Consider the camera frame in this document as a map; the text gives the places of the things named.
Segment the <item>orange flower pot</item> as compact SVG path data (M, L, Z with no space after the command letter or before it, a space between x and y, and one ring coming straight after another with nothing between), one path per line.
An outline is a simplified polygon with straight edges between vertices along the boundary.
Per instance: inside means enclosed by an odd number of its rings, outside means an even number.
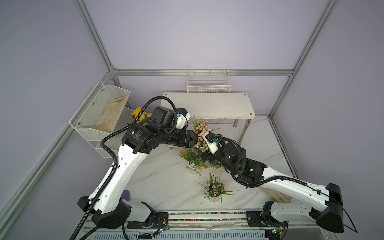
M208 169L215 175L220 175L225 172L225 168L217 161L208 164Z
M186 169L194 175L201 176L201 172L205 169L205 162L199 154L193 149L182 149L179 152L179 157L187 162Z

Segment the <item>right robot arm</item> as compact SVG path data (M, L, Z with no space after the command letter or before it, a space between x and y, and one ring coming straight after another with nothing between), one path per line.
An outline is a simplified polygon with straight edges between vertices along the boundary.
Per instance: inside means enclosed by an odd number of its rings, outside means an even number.
M246 150L234 140L212 133L202 138L205 145L199 152L203 160L219 162L238 184L248 188L265 187L293 197L310 206L307 218L329 232L345 231L341 188L329 183L315 185L278 173L267 165L251 160Z

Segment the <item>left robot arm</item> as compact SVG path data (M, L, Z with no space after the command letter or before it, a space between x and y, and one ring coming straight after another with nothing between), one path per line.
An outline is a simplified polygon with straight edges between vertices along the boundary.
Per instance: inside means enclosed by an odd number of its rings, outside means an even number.
M89 216L96 225L82 238L100 228L117 229L125 222L144 223L150 227L155 218L155 210L147 203L138 205L122 198L126 185L137 167L159 145L193 148L197 134L188 130L190 113L177 108L171 99L157 96L150 99L136 113L134 120L101 140L100 146L113 160L98 187L89 195L81 197L78 206L84 215L71 239L74 240Z

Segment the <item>pink flower pot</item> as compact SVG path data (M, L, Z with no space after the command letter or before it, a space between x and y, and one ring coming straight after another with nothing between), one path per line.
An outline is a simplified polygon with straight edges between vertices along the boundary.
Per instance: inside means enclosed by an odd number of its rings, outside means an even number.
M202 151L203 153L209 149L208 143L204 140L203 135L213 132L215 129L210 129L208 121L205 121L203 118L194 117L194 132L197 135L198 142L195 144L194 148Z
M199 186L204 189L204 199L217 203L218 201L223 204L223 196L232 196L235 191L228 191L224 181L216 174L215 171L209 170L209 176L204 183L196 181Z

